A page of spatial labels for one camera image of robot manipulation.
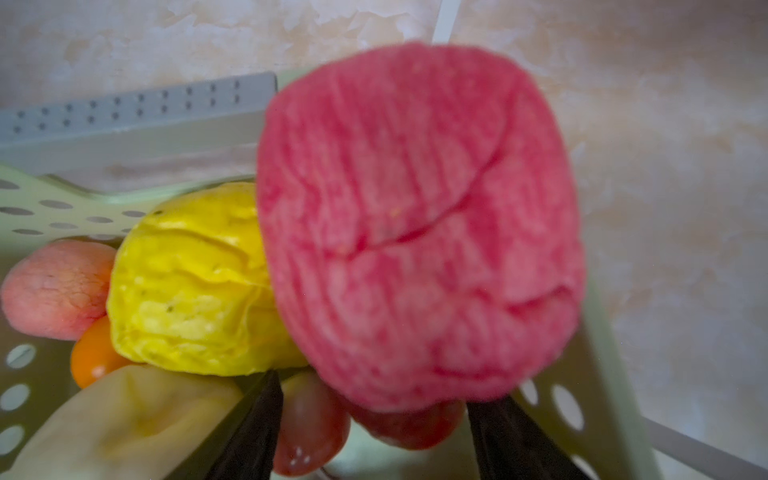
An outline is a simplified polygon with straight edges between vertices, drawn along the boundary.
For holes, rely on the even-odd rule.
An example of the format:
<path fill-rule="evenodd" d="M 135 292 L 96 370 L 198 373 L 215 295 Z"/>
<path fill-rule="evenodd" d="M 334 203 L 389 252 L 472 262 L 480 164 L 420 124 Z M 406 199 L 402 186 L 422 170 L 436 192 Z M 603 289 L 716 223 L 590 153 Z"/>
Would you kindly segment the pink red pomegranate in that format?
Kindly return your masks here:
<path fill-rule="evenodd" d="M 406 43 L 315 69 L 270 101 L 256 184 L 280 314 L 356 405 L 499 398 L 578 328 L 571 164 L 506 56 Z"/>

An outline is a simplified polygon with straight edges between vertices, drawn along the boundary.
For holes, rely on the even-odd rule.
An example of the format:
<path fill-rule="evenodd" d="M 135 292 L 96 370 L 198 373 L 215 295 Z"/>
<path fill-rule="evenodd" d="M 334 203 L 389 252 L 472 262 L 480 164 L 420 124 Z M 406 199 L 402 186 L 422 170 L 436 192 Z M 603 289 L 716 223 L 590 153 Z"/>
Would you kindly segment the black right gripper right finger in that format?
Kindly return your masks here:
<path fill-rule="evenodd" d="M 482 480 L 587 480 L 509 396 L 467 404 Z"/>

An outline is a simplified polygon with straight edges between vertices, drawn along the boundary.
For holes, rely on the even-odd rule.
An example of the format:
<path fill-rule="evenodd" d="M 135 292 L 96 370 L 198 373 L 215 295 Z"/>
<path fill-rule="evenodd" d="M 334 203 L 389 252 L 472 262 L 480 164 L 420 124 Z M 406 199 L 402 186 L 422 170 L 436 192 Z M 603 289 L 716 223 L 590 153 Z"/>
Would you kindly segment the light green plastic basket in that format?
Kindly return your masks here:
<path fill-rule="evenodd" d="M 252 144 L 268 102 L 297 77 L 261 73 L 4 110 L 2 270 L 60 238 L 115 240 L 155 205 L 194 189 L 177 180 L 132 194 L 94 193 L 61 173 Z M 587 475 L 659 477 L 595 289 L 564 353 L 515 399 Z"/>

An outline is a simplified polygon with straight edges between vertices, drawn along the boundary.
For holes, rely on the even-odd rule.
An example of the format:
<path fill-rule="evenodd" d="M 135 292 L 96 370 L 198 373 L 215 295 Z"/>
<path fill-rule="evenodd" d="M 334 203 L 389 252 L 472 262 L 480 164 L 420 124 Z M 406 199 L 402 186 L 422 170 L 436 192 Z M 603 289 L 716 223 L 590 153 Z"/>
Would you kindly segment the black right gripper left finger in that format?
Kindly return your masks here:
<path fill-rule="evenodd" d="M 276 372 L 267 373 L 260 385 L 258 395 L 209 469 L 206 479 L 262 480 L 271 477 L 284 396 Z"/>

